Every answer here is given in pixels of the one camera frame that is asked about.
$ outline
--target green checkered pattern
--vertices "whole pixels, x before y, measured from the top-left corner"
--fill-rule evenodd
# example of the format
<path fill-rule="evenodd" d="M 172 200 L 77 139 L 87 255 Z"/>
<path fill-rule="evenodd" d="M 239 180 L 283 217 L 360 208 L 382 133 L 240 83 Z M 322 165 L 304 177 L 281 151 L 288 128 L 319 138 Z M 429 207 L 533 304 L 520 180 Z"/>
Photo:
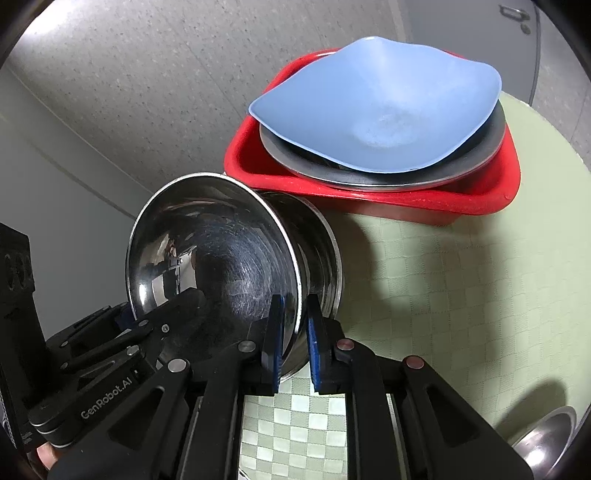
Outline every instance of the green checkered pattern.
<path fill-rule="evenodd" d="M 501 100 L 522 167 L 505 210 L 448 227 L 326 214 L 347 336 L 377 355 L 421 355 L 508 431 L 525 426 L 511 412 L 539 408 L 528 398 L 545 385 L 555 388 L 539 402 L 570 404 L 579 418 L 591 400 L 591 176 L 548 122 Z M 346 476 L 344 399 L 314 395 L 309 375 L 248 399 L 241 466 L 252 480 Z"/>

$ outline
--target bright light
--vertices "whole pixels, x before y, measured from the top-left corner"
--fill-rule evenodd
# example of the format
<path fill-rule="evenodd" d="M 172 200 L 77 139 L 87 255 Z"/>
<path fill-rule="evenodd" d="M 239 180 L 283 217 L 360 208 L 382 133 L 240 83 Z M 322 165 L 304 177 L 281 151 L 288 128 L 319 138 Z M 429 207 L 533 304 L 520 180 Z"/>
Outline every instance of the bright light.
<path fill-rule="evenodd" d="M 524 460 L 525 463 L 533 468 L 544 461 L 544 451 L 542 449 L 536 448 L 536 450 L 532 450 L 530 453 L 528 453 Z"/>
<path fill-rule="evenodd" d="M 145 285 L 139 285 L 139 302 L 143 305 L 144 302 L 146 301 L 146 298 L 148 298 L 148 290 L 146 290 L 146 286 Z"/>
<path fill-rule="evenodd" d="M 25 35 L 42 35 L 67 21 L 74 10 L 73 0 L 54 0 L 25 30 Z"/>

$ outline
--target gray door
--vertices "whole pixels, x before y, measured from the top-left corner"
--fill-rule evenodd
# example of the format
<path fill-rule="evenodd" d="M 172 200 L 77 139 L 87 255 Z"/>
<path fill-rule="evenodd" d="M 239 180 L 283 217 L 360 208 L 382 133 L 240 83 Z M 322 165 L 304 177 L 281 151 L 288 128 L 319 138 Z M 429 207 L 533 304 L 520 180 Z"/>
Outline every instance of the gray door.
<path fill-rule="evenodd" d="M 405 2 L 408 41 L 493 65 L 503 90 L 531 103 L 540 57 L 537 12 L 530 0 L 399 1 Z"/>

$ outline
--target light blue plastic bowl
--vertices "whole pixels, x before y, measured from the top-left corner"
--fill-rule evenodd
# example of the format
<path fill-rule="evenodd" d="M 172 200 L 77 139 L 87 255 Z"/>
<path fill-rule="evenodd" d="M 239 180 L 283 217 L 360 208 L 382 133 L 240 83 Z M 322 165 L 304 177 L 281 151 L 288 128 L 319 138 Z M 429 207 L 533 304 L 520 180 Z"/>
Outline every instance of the light blue plastic bowl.
<path fill-rule="evenodd" d="M 256 99 L 275 135 L 345 167 L 428 167 L 486 121 L 501 93 L 490 65 L 436 48 L 367 37 L 302 68 Z"/>

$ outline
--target logo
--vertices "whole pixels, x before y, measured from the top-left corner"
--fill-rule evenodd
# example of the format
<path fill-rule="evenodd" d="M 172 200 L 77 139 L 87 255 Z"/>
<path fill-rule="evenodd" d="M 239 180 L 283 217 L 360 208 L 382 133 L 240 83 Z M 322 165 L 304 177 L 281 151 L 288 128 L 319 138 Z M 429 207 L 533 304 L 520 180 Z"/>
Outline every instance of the logo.
<path fill-rule="evenodd" d="M 103 396 L 103 398 L 99 398 L 97 401 L 95 401 L 92 404 L 91 408 L 89 408 L 88 410 L 81 411 L 80 416 L 83 419 L 88 420 L 91 417 L 91 415 L 94 415 L 95 413 L 97 413 L 102 407 L 107 405 L 107 403 L 109 403 L 111 400 L 113 400 L 117 395 L 119 395 L 120 393 L 123 393 L 123 390 L 125 390 L 131 384 L 132 384 L 132 381 L 131 381 L 130 377 L 124 378 L 121 385 L 115 385 L 115 388 L 112 391 L 107 392 Z"/>

